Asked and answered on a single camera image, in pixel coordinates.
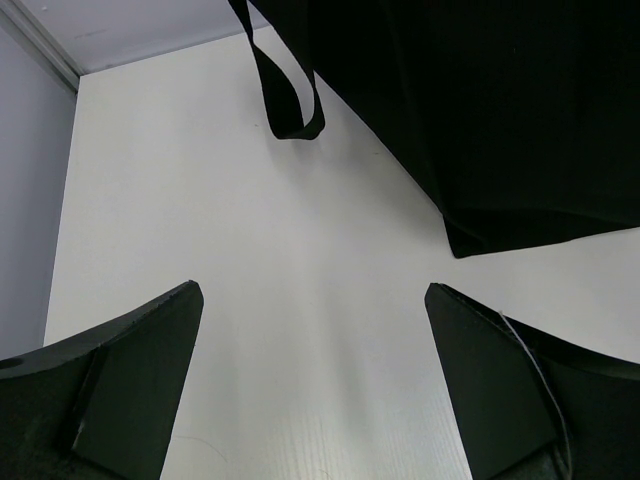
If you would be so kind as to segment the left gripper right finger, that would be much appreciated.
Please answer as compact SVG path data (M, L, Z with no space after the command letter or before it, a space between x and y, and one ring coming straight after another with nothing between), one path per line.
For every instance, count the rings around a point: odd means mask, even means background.
M475 479L636 479L639 366L441 283L425 307Z

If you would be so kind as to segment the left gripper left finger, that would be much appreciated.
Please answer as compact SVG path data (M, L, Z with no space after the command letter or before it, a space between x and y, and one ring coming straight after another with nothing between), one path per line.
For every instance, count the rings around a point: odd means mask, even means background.
M2 478L159 478L202 311L201 289L188 281L2 360Z

